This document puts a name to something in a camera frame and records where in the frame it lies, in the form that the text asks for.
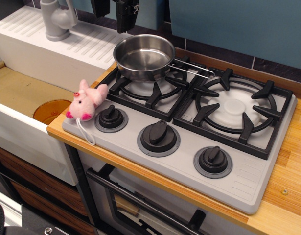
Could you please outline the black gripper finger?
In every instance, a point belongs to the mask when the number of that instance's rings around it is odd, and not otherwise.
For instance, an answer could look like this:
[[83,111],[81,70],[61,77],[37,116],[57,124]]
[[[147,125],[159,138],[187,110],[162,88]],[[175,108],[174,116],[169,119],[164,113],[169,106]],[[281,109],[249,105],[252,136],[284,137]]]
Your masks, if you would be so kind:
[[139,12],[139,0],[116,0],[117,32],[124,33],[134,28]]
[[110,0],[91,0],[94,15],[104,17],[110,13]]

